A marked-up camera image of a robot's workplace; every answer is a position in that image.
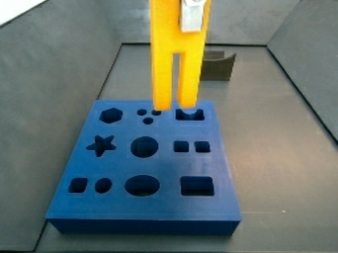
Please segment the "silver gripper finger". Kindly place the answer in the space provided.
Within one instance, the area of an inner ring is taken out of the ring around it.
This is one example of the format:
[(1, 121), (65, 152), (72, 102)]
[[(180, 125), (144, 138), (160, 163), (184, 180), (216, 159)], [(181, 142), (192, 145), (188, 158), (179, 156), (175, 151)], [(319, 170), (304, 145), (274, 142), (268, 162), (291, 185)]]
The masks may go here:
[(201, 31), (205, 0), (180, 0), (179, 27), (184, 33)]

